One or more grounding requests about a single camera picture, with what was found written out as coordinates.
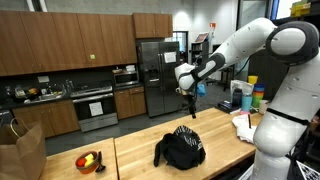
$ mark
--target wooden table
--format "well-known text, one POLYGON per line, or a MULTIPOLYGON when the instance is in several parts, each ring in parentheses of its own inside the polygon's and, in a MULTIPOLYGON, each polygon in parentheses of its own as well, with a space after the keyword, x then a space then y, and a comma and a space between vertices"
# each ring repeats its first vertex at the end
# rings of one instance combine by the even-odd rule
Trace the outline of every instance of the wooden table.
MULTIPOLYGON (((192 119, 191 115, 185 116, 116 138, 119 178, 121 180, 210 179, 254 154, 255 147, 236 136, 236 128, 231 122, 234 116, 215 108, 196 115, 196 119, 192 119), (198 167, 180 171, 166 165, 161 156, 159 166, 154 167, 156 144, 164 134, 173 133, 180 125, 186 125, 200 136, 206 151, 206 159, 198 167)), ((252 115, 252 125, 257 125, 261 117, 257 113, 252 115)))
POLYGON ((40 179, 118 179, 114 139, 106 139, 47 157, 47 163, 40 179), (100 173, 81 174, 74 163, 81 154, 87 151, 101 151, 102 164, 106 166, 106 170, 100 173))

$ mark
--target black countertop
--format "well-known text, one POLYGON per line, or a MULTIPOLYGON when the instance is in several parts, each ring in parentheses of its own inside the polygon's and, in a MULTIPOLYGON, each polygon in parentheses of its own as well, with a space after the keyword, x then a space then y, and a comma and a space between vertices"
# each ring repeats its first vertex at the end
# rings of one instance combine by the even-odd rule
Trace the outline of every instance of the black countertop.
MULTIPOLYGON (((113 87, 113 91, 130 89, 130 88, 140 87, 143 85, 144 85, 143 83, 138 83, 138 84, 122 86, 122 87, 113 87)), ((42 101, 42 102, 37 102, 37 103, 23 103, 23 102, 16 103, 11 98, 8 98, 8 99, 1 101, 0 110, 9 110, 9 109, 15 109, 15 108, 21 108, 21 107, 36 106, 36 105, 41 105, 41 104, 47 104, 47 103, 53 103, 53 102, 57 102, 57 101, 68 100, 68 99, 71 99, 70 93, 67 93, 62 98, 59 98, 59 99, 52 99, 52 100, 42 101)))

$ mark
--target bottle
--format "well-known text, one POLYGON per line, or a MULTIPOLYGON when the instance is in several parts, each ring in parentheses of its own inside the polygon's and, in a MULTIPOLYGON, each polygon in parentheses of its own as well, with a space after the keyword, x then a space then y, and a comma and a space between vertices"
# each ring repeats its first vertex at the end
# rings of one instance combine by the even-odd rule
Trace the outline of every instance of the bottle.
POLYGON ((236 88, 232 94, 232 106, 241 106, 242 89, 236 88))

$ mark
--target refrigerator door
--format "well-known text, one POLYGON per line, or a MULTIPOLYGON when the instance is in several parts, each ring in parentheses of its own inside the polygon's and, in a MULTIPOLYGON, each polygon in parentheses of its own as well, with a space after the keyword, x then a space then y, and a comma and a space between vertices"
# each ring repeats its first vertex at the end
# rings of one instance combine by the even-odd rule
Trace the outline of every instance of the refrigerator door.
POLYGON ((179 110, 182 105, 182 96, 176 93, 179 85, 174 73, 174 68, 180 62, 179 43, 159 43, 159 52, 161 54, 164 113, 169 113, 179 110))
POLYGON ((148 115, 164 114, 159 43, 142 43, 140 49, 148 115))

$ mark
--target oven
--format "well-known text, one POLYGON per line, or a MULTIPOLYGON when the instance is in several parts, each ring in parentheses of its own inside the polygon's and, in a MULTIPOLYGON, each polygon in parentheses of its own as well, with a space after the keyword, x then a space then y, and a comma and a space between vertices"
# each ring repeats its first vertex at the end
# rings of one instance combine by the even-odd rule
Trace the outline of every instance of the oven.
POLYGON ((85 90, 75 91, 71 94, 81 131, 86 132, 117 124, 118 118, 112 87, 93 89, 88 85, 83 87, 85 90))

